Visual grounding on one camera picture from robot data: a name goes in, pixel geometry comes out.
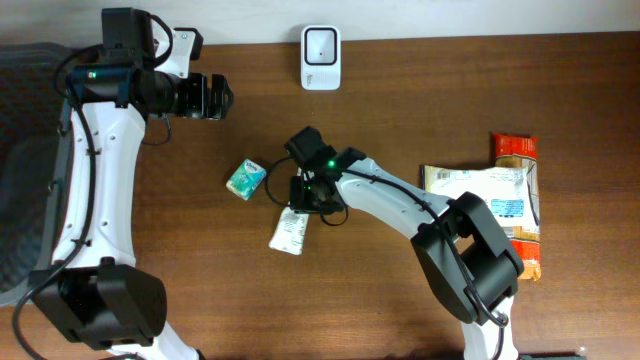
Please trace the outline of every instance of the white wall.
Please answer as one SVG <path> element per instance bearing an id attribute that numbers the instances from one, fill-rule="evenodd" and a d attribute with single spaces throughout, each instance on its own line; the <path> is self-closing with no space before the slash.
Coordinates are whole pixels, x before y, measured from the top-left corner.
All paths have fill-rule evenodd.
<path id="1" fill-rule="evenodd" d="M 133 6 L 205 43 L 297 41 L 328 23 L 344 40 L 640 30 L 640 0 L 0 0 L 0 44 L 100 42 L 100 9 Z"/>

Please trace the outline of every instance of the teal packet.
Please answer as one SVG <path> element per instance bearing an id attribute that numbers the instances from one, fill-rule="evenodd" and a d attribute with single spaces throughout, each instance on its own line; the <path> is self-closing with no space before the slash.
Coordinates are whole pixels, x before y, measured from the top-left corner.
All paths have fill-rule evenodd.
<path id="1" fill-rule="evenodd" d="M 260 165 L 246 159 L 227 181 L 227 189 L 244 200 L 249 200 L 266 174 L 266 170 Z"/>

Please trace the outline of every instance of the brown surface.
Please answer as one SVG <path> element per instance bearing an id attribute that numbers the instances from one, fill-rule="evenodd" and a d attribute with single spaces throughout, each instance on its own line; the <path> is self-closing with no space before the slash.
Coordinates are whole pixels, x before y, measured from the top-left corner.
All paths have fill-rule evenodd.
<path id="1" fill-rule="evenodd" d="M 356 212 L 313 218 L 302 256 L 270 250 L 280 210 L 261 188 L 224 187 L 242 159 L 270 162 L 305 125 L 417 183 L 418 165 L 486 167 L 490 131 L 540 138 L 543 275 L 513 309 L 524 353 L 640 353 L 640 34 L 476 37 L 343 44 L 335 92 L 302 90 L 298 46 L 206 48 L 194 71 L 227 75 L 224 122 L 173 121 L 169 145 L 142 149 L 133 237 L 160 277 L 169 320 L 210 358 L 379 358 L 461 351 L 407 240 Z M 152 122 L 149 136 L 163 135 Z M 284 194 L 283 167 L 274 178 Z M 0 309 L 0 357 L 24 358 Z M 98 358 L 33 308 L 23 320 L 52 359 Z"/>

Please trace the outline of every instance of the robotic arm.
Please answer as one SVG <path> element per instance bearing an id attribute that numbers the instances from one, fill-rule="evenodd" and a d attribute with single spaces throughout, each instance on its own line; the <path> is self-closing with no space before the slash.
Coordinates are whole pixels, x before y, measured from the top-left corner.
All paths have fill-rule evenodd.
<path id="1" fill-rule="evenodd" d="M 518 357 L 508 319 L 524 266 L 482 199 L 427 193 L 358 150 L 337 153 L 310 127 L 285 149 L 302 170 L 291 178 L 292 210 L 325 215 L 349 206 L 398 230 L 411 240 L 436 298 L 461 321 L 465 359 Z M 458 254 L 454 241 L 469 235 L 474 243 Z"/>
<path id="2" fill-rule="evenodd" d="M 66 77 L 74 151 L 64 227 L 54 266 L 30 274 L 37 290 L 16 307 L 14 330 L 31 298 L 70 342 L 149 360 L 204 359 L 166 322 L 162 281 L 135 269 L 134 171 L 149 116 L 224 119 L 233 93 L 222 75 L 209 89 L 205 75 L 189 72 L 203 42 L 196 29 L 119 8 L 102 11 L 102 30 L 99 60 Z M 41 358 L 17 327 L 20 344 Z"/>

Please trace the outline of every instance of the wooden tabletop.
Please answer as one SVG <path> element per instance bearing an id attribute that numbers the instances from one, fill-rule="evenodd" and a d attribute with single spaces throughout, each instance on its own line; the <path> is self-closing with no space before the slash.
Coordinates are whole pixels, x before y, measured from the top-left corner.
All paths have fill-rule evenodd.
<path id="1" fill-rule="evenodd" d="M 491 132 L 539 137 L 542 279 L 520 282 L 522 353 L 590 359 L 640 353 L 640 33 L 439 38 L 343 44 L 342 86 L 309 92 L 297 44 L 214 46 L 195 72 L 227 76 L 228 119 L 174 119 L 173 139 L 138 157 L 138 267 L 162 279 L 169 322 L 208 359 L 373 359 L 461 352 L 408 240 L 353 211 L 313 217 L 304 251 L 268 242 L 281 209 L 261 187 L 225 188 L 243 159 L 268 165 L 306 125 L 418 184 L 418 166 L 484 168 Z M 151 121 L 147 140 L 164 136 Z M 272 180 L 286 195 L 283 166 Z M 0 309 L 0 357 L 26 358 Z M 37 309 L 23 328 L 50 359 L 96 359 Z"/>

